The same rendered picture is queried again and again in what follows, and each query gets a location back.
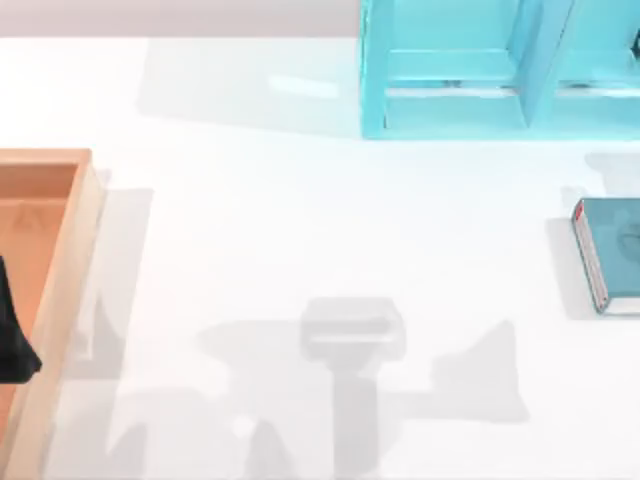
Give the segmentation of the salmon-coloured shallow box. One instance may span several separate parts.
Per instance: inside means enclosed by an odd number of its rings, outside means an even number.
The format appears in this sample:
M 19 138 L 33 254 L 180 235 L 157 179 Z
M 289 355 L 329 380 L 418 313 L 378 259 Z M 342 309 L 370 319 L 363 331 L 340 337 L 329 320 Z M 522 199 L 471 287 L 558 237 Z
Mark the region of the salmon-coloured shallow box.
M 0 480 L 41 480 L 104 189 L 87 148 L 0 148 L 0 285 L 38 357 L 0 384 Z

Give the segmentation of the light blue rack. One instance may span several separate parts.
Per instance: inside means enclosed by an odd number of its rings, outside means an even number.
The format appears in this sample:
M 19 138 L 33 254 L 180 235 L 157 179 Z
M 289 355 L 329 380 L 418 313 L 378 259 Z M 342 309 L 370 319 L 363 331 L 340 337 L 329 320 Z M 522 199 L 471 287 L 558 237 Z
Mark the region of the light blue rack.
M 640 141 L 640 0 L 361 0 L 367 139 Z

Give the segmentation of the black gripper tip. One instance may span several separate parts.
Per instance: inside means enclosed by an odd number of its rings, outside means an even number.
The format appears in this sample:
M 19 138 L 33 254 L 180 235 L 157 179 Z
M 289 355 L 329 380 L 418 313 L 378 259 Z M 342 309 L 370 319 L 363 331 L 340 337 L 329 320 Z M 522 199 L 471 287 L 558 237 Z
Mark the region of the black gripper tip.
M 26 384 L 41 368 L 41 359 L 20 327 L 0 256 L 0 384 Z

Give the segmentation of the teal book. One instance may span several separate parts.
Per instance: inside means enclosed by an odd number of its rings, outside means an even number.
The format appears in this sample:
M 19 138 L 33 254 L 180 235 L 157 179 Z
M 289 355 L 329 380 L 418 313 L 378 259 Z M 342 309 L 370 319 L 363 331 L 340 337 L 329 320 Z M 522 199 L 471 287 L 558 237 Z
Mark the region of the teal book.
M 640 197 L 582 197 L 571 224 L 596 312 L 640 316 Z

